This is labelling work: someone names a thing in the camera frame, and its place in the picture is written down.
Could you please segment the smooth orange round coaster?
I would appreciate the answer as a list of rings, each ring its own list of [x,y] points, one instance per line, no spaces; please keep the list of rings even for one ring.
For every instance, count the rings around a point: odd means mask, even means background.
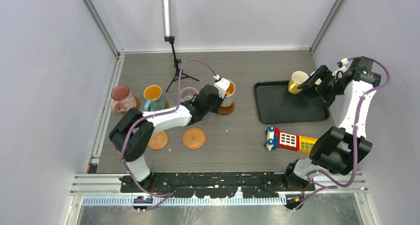
[[[160,131],[151,136],[148,146],[153,150],[160,150],[168,143],[168,135],[165,131]]]

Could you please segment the pink floral mug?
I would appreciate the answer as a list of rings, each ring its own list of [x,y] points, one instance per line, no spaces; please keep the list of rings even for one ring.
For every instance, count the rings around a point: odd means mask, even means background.
[[[113,99],[111,110],[114,113],[127,112],[136,106],[135,96],[126,85],[116,86],[111,92],[111,98]]]

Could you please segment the white mug orange inside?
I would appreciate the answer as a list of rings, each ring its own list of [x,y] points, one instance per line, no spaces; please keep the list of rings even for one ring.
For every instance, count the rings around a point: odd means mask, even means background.
[[[221,104],[221,107],[226,108],[231,106],[234,103],[234,93],[235,93],[235,84],[232,81],[229,81],[230,85],[229,88],[226,91],[226,96],[223,99],[223,102]]]

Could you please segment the lilac mug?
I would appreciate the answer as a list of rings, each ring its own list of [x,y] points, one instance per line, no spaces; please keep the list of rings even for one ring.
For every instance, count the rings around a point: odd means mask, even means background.
[[[199,91],[196,88],[193,88],[193,87],[183,88],[180,92],[180,100],[181,100],[181,102],[191,100],[198,93],[199,93]]]

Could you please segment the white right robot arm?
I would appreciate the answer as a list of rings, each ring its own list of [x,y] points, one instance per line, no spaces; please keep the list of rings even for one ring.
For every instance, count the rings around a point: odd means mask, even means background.
[[[339,69],[331,71],[320,66],[298,89],[311,95],[310,103],[329,107],[336,96],[345,97],[342,116],[313,145],[308,158],[287,166],[283,186],[288,190],[305,188],[318,175],[325,175],[333,188],[349,187],[356,176],[358,163],[371,151],[366,139],[366,119],[370,102],[389,83],[381,83],[381,75],[372,71],[380,62],[366,56],[344,58]]]

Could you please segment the blue mug yellow inside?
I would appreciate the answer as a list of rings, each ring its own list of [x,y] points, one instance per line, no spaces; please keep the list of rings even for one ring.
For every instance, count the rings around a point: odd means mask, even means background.
[[[160,111],[165,107],[165,96],[162,89],[158,85],[148,86],[144,90],[144,98],[146,99],[144,110],[148,112]]]

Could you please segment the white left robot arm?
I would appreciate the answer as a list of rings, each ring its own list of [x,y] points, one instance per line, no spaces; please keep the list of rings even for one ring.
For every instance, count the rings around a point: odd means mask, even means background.
[[[226,79],[206,85],[193,99],[156,112],[130,109],[109,133],[109,139],[120,153],[128,171],[134,176],[133,186],[147,192],[152,185],[151,171],[144,152],[152,135],[167,129],[188,126],[201,121],[208,113],[218,113],[230,82]]]

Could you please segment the brown wooden coaster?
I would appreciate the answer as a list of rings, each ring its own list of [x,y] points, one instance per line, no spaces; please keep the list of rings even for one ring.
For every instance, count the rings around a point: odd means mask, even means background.
[[[139,100],[139,98],[137,97],[137,96],[135,96],[135,100],[136,100],[136,106],[135,106],[135,108],[139,108],[140,107],[140,100]]]
[[[165,107],[164,107],[164,109],[168,109],[168,108],[169,108],[169,102],[168,102],[167,99],[165,99]]]
[[[234,111],[235,103],[232,103],[230,106],[222,107],[220,106],[218,109],[219,115],[229,115]]]

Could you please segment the woven rattan round coaster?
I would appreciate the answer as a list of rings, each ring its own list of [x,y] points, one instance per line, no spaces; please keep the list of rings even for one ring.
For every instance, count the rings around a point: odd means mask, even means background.
[[[205,144],[206,134],[200,128],[189,128],[183,134],[182,141],[188,149],[196,150]]]

